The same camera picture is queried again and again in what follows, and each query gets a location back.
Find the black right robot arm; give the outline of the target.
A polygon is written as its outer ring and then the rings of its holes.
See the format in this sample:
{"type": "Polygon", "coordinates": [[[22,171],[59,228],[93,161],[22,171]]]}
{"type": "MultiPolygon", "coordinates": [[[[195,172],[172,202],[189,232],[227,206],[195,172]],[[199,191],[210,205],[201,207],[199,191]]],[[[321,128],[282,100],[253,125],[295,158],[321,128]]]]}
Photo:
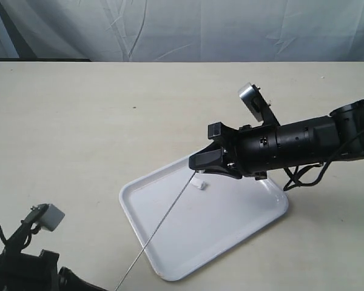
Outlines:
{"type": "Polygon", "coordinates": [[[364,99],[326,116],[285,125],[268,121],[233,129],[210,124],[212,141],[189,157],[189,168],[235,179],[266,179],[270,170],[364,159],[364,99]]]}

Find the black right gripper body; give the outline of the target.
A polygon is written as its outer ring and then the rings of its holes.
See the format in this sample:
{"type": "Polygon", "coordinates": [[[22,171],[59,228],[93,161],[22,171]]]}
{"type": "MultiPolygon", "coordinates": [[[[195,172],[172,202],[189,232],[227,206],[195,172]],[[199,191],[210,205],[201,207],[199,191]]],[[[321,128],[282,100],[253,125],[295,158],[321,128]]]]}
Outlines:
{"type": "Polygon", "coordinates": [[[216,122],[208,125],[207,135],[223,148],[224,166],[235,167],[242,177],[257,181],[267,178],[278,152],[275,125],[233,129],[216,122]]]}

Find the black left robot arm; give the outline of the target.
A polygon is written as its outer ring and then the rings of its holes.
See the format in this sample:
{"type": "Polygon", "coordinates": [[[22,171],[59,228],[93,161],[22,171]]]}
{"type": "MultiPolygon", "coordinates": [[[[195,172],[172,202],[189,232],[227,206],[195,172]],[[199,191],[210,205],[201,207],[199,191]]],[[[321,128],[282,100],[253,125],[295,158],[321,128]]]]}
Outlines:
{"type": "Polygon", "coordinates": [[[58,269],[59,254],[41,250],[0,254],[0,290],[102,290],[76,276],[69,268],[58,269]]]}

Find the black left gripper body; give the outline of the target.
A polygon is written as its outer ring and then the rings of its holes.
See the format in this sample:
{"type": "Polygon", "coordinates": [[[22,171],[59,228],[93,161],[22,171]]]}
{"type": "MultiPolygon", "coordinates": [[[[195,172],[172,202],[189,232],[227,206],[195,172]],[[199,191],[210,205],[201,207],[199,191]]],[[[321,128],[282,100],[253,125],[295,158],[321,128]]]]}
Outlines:
{"type": "Polygon", "coordinates": [[[58,290],[59,254],[42,250],[38,256],[5,254],[0,264],[1,290],[58,290]]]}

